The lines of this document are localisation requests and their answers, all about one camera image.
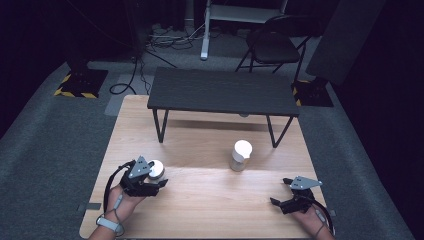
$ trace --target wrist strap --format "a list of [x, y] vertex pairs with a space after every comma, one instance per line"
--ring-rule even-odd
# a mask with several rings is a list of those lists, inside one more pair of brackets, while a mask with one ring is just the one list
[[104, 217], [104, 214], [100, 215], [96, 221], [97, 225], [101, 225], [103, 227], [109, 228], [117, 234], [122, 234], [124, 232], [124, 228], [121, 224], [112, 222]]
[[121, 202], [122, 202], [122, 198], [123, 198], [123, 193], [121, 193], [119, 196], [118, 196], [118, 199], [116, 199], [116, 202], [115, 202], [115, 205], [113, 206], [113, 209], [112, 210], [110, 210], [110, 211], [108, 211], [108, 212], [111, 212], [111, 211], [113, 211], [113, 213], [115, 214], [115, 216], [116, 216], [116, 219], [118, 219], [118, 223], [115, 223], [115, 222], [112, 222], [112, 221], [110, 221], [110, 220], [108, 220], [108, 219], [106, 219], [105, 218], [105, 214], [106, 214], [106, 212], [105, 213], [103, 213], [102, 215], [100, 215], [98, 218], [97, 218], [97, 220], [96, 220], [96, 224], [97, 225], [101, 225], [101, 226], [103, 226], [103, 227], [106, 227], [106, 228], [109, 228], [110, 230], [112, 230], [112, 231], [114, 231], [115, 233], [117, 233], [118, 234], [118, 236], [121, 236], [121, 235], [123, 235], [124, 234], [124, 227], [122, 226], [122, 224], [121, 224], [121, 220], [119, 219], [119, 217], [118, 217], [118, 214], [116, 214], [116, 209], [119, 207], [119, 205], [121, 204]]

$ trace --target black wall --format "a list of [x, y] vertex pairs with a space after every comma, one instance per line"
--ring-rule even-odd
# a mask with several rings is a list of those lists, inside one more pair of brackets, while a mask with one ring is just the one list
[[424, 239], [424, 5], [387, 1], [347, 79], [333, 86], [381, 181]]
[[[123, 1], [70, 2], [109, 36], [132, 44]], [[86, 61], [131, 49], [100, 32], [67, 1], [58, 1], [58, 6]], [[43, 1], [0, 1], [0, 138], [45, 78], [66, 61], [46, 11]]]

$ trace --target hand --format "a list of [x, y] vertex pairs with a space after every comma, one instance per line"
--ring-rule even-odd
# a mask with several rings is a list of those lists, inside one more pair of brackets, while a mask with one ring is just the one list
[[[122, 194], [122, 200], [121, 204], [116, 209], [116, 215], [115, 211], [113, 210], [113, 207], [115, 205], [116, 200], [118, 199], [119, 195]], [[105, 218], [115, 222], [115, 223], [123, 223], [125, 220], [127, 220], [131, 214], [134, 212], [135, 207], [145, 199], [146, 197], [130, 197], [126, 193], [124, 193], [122, 187], [120, 185], [117, 185], [110, 189], [109, 192], [109, 198], [108, 198], [108, 206], [105, 214]], [[116, 234], [111, 229], [98, 226], [94, 232], [91, 234], [90, 238], [93, 239], [99, 239], [99, 240], [106, 240], [115, 239]]]
[[122, 201], [119, 207], [116, 209], [116, 215], [118, 216], [121, 223], [127, 220], [131, 216], [131, 214], [134, 212], [135, 207], [146, 198], [146, 197], [130, 197], [125, 192], [123, 192], [123, 189], [120, 185], [117, 185], [113, 187], [112, 189], [110, 189], [108, 206], [107, 206], [105, 217], [106, 219], [116, 223], [118, 222], [118, 219], [116, 219], [115, 213], [111, 210], [113, 210], [115, 202], [118, 199], [119, 195], [121, 194], [122, 194]]
[[293, 212], [291, 215], [296, 219], [302, 227], [316, 239], [319, 240], [329, 240], [335, 239], [333, 235], [331, 235], [327, 225], [321, 221], [318, 217], [315, 210], [319, 210], [320, 208], [312, 205], [305, 213], [302, 212]]

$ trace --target black curtain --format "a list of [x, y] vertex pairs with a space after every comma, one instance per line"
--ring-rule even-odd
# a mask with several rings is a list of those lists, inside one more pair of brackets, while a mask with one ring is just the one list
[[159, 23], [163, 29], [172, 27], [174, 31], [184, 31], [185, 1], [159, 0], [151, 1], [149, 4], [154, 23]]

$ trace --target wooden table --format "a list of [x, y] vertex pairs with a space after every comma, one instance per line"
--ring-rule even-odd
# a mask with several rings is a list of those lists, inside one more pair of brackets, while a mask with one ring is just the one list
[[[147, 101], [147, 96], [125, 97], [90, 198], [90, 203], [102, 203], [109, 176], [125, 162], [140, 155], [163, 162], [167, 185], [137, 206], [124, 223], [122, 238], [308, 237], [269, 199], [292, 198], [289, 187], [281, 184], [284, 177], [316, 179], [297, 119], [280, 147], [273, 148], [265, 116], [173, 111], [168, 120], [172, 131], [166, 142], [158, 143]], [[240, 139], [249, 141], [253, 152], [246, 169], [234, 172], [229, 161]], [[120, 178], [118, 174], [113, 185]], [[312, 191], [325, 205], [320, 187]], [[86, 210], [80, 229], [83, 238], [96, 228], [101, 209]]]

